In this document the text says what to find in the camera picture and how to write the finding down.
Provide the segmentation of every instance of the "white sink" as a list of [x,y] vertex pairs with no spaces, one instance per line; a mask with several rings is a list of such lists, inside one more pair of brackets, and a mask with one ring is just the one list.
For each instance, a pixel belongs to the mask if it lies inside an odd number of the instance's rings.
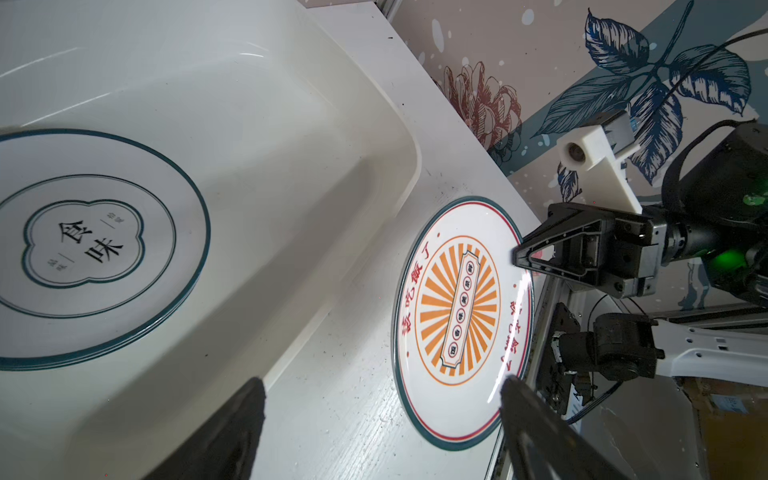
[[0,2],[0,31],[2,133],[130,138],[210,212],[200,279],[158,328],[0,372],[0,478],[140,478],[248,378],[269,387],[402,206],[419,149],[295,0]]

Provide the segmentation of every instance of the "leaf illustration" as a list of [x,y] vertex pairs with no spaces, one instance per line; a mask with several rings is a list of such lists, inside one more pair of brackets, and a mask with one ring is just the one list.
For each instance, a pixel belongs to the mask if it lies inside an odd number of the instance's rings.
[[657,111],[668,91],[669,88],[665,85],[653,82],[631,108],[631,115],[637,120],[639,128],[650,122],[649,127],[644,129],[637,139],[640,150],[631,158],[632,164],[640,170],[649,184],[652,184],[656,173],[683,140],[683,112],[677,97],[669,97]]
[[[680,53],[670,64],[672,84],[677,83],[681,76],[715,48],[715,45],[701,45]],[[742,114],[752,91],[750,71],[739,55],[720,50],[691,73],[677,91],[684,97],[696,98],[708,104],[725,105]]]
[[560,184],[560,195],[562,195],[564,202],[573,201],[581,194],[576,170],[569,170],[563,167],[562,163],[558,165],[558,183]]
[[595,18],[588,11],[584,37],[589,55],[598,67],[628,74],[648,64],[648,40],[629,25],[610,18]]
[[631,82],[632,77],[607,75],[573,85],[554,101],[533,137],[561,134],[578,127],[606,107],[623,101]]

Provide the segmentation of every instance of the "cable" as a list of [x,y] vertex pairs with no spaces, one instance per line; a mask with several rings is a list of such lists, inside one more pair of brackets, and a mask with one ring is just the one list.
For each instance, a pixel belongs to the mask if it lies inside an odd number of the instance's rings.
[[571,418],[565,421],[565,423],[569,425],[573,425],[574,423],[578,422],[579,420],[583,419],[585,415],[587,415],[589,412],[594,410],[594,407],[600,405],[602,402],[605,401],[609,396],[613,395],[616,390],[619,390],[619,387],[621,384],[624,383],[622,381],[618,381],[614,383],[614,386],[606,390],[604,394],[599,396],[597,399],[592,400],[585,406],[583,409],[576,412]]
[[[696,64],[691,67],[688,71],[683,74],[677,82],[675,82],[674,85],[672,85],[672,88],[667,92],[666,95],[664,95],[664,99],[661,101],[658,107],[654,109],[654,111],[650,114],[648,117],[649,119],[652,118],[661,108],[664,106],[665,103],[667,103],[667,100],[670,99],[670,97],[674,94],[674,92],[683,84],[683,82],[696,70],[699,69],[701,65],[707,60],[709,60],[713,55],[715,55],[718,51],[724,50],[725,47],[728,47],[730,45],[733,45],[734,43],[742,40],[747,40],[748,38],[756,37],[758,35],[765,35],[768,33],[768,28],[761,28],[760,30],[751,31],[750,33],[746,33],[744,35],[739,35],[738,37],[731,38],[729,41],[726,41],[725,43],[722,43],[715,47],[714,50],[709,52],[708,54],[704,55],[701,60],[696,62]],[[635,138],[639,138],[645,131],[650,128],[650,122],[646,121],[645,124],[640,128],[639,131],[637,131],[637,135],[635,135]]]
[[600,302],[602,302],[603,298],[605,298],[606,296],[608,296],[607,293],[605,295],[601,296],[600,299],[597,302],[595,302],[594,305],[592,306],[592,310],[590,310],[589,316],[587,317],[587,331],[589,331],[589,324],[592,321],[592,313],[594,313],[594,309],[596,309],[598,307],[598,305],[600,305]]
[[629,297],[627,297],[627,300],[629,300],[630,302],[634,303],[634,305],[637,307],[638,310],[640,310],[643,313],[643,315],[648,316],[648,314],[645,313],[645,310],[643,310],[643,307],[637,305],[637,302],[635,302],[633,299],[631,299]]
[[672,161],[667,168],[667,172],[664,174],[664,180],[661,184],[661,204],[664,208],[672,212],[679,214],[684,212],[683,201],[680,199],[680,171],[683,169],[683,162],[685,157],[688,156],[690,151],[693,150],[698,144],[700,144],[705,138],[709,137],[712,132],[721,127],[738,127],[741,124],[750,124],[757,120],[747,121],[735,121],[735,120],[721,120],[712,125],[701,133],[698,137],[694,138],[687,147],[683,149]]

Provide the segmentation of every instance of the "wall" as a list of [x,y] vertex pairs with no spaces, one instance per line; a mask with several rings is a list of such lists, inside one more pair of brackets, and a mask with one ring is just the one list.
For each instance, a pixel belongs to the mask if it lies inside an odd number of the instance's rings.
[[[660,201],[667,165],[724,118],[768,111],[768,35],[713,57],[656,113],[670,73],[706,45],[768,26],[766,2],[610,0],[403,0],[392,25],[533,211],[584,202],[575,173],[559,167],[558,137],[592,113],[629,108],[650,122],[627,179],[642,203]],[[720,142],[720,129],[683,168]],[[711,289],[698,260],[671,264],[646,310],[737,303]]]

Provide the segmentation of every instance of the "plate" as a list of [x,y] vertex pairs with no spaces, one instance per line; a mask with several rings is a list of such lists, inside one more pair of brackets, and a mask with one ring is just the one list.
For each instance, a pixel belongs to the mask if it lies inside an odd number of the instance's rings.
[[504,378],[525,368],[534,305],[531,274],[510,261],[520,238],[499,205],[464,197],[429,221],[408,257],[392,364],[411,422],[441,449],[487,437]]
[[170,159],[80,130],[0,137],[0,369],[65,366],[146,335],[194,286],[210,243]]

